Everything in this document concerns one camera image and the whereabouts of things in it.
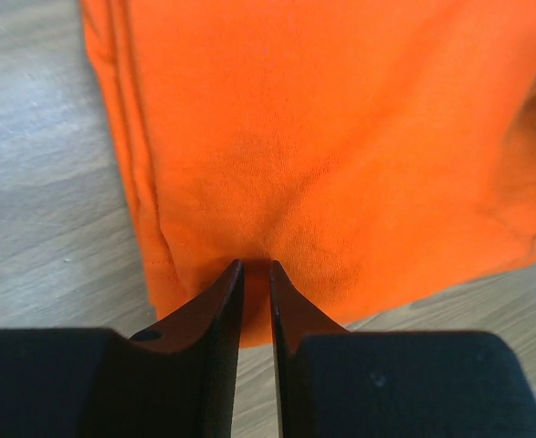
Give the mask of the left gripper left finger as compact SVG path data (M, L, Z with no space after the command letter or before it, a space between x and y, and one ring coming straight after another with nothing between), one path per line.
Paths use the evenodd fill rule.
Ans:
M0 328L0 437L227 437L244 269L129 338Z

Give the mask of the orange t-shirt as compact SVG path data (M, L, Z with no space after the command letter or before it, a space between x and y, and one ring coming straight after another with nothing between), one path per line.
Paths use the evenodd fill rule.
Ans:
M84 1L149 299L347 323L536 261L536 1Z

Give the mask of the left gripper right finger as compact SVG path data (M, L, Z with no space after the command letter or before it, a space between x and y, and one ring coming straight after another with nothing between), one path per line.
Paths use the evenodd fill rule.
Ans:
M486 331L351 332L269 269L283 437L536 437L512 349Z

